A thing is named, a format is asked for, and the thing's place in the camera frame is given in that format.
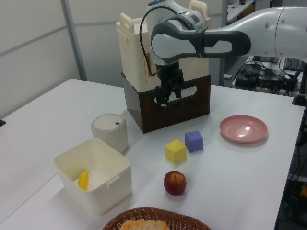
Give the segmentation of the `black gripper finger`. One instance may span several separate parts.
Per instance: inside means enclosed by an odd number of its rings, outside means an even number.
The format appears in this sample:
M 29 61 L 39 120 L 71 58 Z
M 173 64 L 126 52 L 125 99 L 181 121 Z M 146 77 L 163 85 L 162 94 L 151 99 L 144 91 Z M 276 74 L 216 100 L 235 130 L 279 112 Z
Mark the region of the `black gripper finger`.
M 163 85 L 161 85 L 161 86 L 156 86 L 155 92 L 156 92 L 156 102 L 168 110 L 169 90 L 166 89 Z
M 182 79 L 176 80 L 175 88 L 174 88 L 176 98 L 182 98 L 181 89 L 182 89 L 183 83 L 184 81 Z

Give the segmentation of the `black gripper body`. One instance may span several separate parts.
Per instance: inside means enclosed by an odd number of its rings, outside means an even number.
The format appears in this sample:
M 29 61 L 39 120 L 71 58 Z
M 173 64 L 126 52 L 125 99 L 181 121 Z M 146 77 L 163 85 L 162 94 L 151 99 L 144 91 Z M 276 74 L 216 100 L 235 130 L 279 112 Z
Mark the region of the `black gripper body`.
M 158 78 L 161 81 L 161 86 L 166 86 L 168 83 L 181 87 L 184 83 L 183 72 L 179 67 L 179 61 L 166 63 L 163 65 L 155 65 Z

